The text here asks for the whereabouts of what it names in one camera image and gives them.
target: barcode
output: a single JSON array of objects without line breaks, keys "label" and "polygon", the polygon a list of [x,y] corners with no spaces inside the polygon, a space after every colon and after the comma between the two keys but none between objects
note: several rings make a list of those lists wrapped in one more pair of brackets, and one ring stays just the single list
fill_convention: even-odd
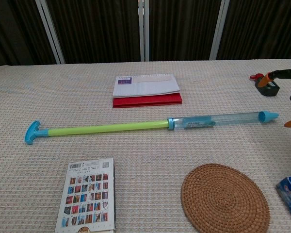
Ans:
[{"label": "barcode", "polygon": [[79,167],[81,167],[81,164],[71,164],[70,165],[70,169],[71,168],[79,168]]},{"label": "barcode", "polygon": [[102,168],[109,167],[109,162],[102,163]]}]

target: book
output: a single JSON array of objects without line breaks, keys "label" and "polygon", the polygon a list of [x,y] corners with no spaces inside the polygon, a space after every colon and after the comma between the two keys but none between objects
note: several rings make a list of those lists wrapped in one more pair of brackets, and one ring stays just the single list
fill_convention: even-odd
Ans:
[{"label": "book", "polygon": [[113,108],[128,108],[128,107],[169,105],[169,104],[182,104],[182,98],[180,93],[158,96],[141,96],[113,99]]},{"label": "book", "polygon": [[117,76],[113,97],[154,96],[180,91],[173,74]]},{"label": "book", "polygon": [[69,163],[55,233],[115,231],[114,160]]}]

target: woven placemat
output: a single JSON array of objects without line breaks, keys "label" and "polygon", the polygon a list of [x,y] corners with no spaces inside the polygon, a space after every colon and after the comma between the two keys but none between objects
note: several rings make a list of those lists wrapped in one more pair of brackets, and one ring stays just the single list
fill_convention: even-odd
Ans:
[{"label": "woven placemat", "polygon": [[259,187],[228,166],[206,164],[191,171],[181,202],[201,233],[264,233],[269,226],[268,204]]}]

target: blue nozzle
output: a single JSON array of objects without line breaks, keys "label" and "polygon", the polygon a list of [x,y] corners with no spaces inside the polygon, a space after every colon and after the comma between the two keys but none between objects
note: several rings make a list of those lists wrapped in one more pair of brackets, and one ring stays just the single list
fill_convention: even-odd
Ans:
[{"label": "blue nozzle", "polygon": [[279,116],[278,113],[270,113],[269,111],[261,111],[259,112],[259,121],[261,123],[267,123],[271,120],[276,119]]},{"label": "blue nozzle", "polygon": [[27,129],[25,135],[25,142],[29,145],[33,143],[36,137],[48,137],[49,130],[39,130],[40,122],[38,120],[34,121],[31,126]]}]

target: red object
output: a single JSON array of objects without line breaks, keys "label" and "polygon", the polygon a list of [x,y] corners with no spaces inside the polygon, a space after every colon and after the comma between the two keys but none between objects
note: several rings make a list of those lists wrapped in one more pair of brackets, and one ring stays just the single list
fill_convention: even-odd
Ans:
[{"label": "red object", "polygon": [[258,73],[256,75],[251,75],[249,79],[255,81],[255,80],[257,80],[260,77],[264,77],[264,74]]},{"label": "red object", "polygon": [[140,106],[155,106],[169,104],[182,104],[182,98],[180,93],[158,96],[125,97],[113,99],[113,108],[131,108]]}]

